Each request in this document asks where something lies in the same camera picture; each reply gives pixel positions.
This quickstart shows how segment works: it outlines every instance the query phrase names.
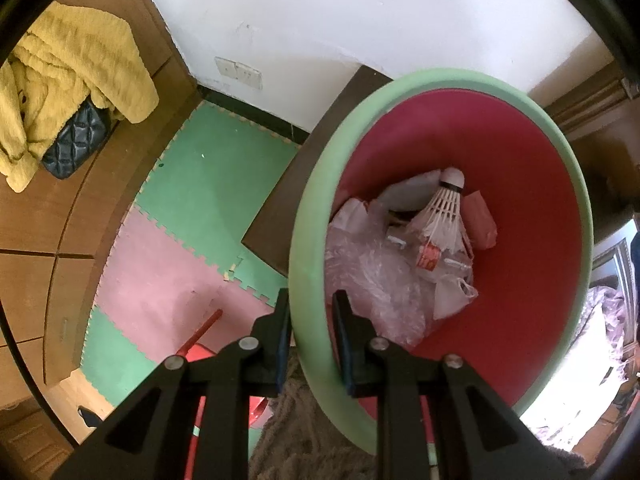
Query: foam floor mat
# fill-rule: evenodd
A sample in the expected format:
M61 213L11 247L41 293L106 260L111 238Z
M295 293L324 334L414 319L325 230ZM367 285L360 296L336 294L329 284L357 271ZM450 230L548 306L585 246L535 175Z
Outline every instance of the foam floor mat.
M249 335L255 319L272 312L135 206L120 226L95 303L156 364L175 353L217 309L222 317L200 339L214 352Z
M156 162L136 203L220 274L274 305L286 279L241 239L296 152L289 139L203 104Z
M82 348L80 369L113 406L120 404L156 367L94 305Z

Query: screw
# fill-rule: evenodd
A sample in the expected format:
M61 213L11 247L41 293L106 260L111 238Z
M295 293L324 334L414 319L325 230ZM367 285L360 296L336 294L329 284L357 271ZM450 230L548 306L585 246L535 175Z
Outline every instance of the screw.
M384 351L389 348L389 341L383 337L375 337L371 341L369 341L369 346L373 350Z
M167 359L164 360L164 367L167 370L179 370L182 368L184 364L184 357L180 357L179 355L170 355Z
M260 341L252 336L243 337L240 341L238 341L238 345L242 350L255 350L256 348L258 348L259 344Z
M444 364L446 364L449 368L462 368L462 365L465 362L462 360L462 357L455 354L447 354L444 356Z

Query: wall baseboard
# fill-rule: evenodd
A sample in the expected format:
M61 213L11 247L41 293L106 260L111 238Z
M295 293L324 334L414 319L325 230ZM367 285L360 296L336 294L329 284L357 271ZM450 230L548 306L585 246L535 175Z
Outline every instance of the wall baseboard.
M249 103L245 103L240 99L223 94L206 86L198 85L198 91L205 101L209 101L218 106L222 106L226 110L238 114L254 123L260 124L265 128L277 133L280 136L293 140L296 144L305 142L309 133L294 126L293 124L276 117L273 114L260 110Z

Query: red stick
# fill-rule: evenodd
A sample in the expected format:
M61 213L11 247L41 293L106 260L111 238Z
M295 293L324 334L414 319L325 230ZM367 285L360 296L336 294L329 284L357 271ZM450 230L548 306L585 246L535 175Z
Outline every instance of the red stick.
M209 317L209 319L207 319L202 326L196 330L196 332L194 332L194 334L187 339L186 343L184 345L182 345L178 351L175 353L176 355L181 355L181 356L185 356L187 355L187 352L189 351L189 348L191 348L193 345L195 345L198 342L198 339L200 339L207 330L209 330L209 328L211 328L211 326L220 319L220 317L222 316L222 309L217 309L212 315L211 317Z

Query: black quilted bag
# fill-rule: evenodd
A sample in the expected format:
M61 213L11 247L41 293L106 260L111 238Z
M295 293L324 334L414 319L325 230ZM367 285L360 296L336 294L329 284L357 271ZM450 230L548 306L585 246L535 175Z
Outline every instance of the black quilted bag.
M108 110L96 108L88 97L60 130L42 157L43 166L56 178L67 178L111 135Z

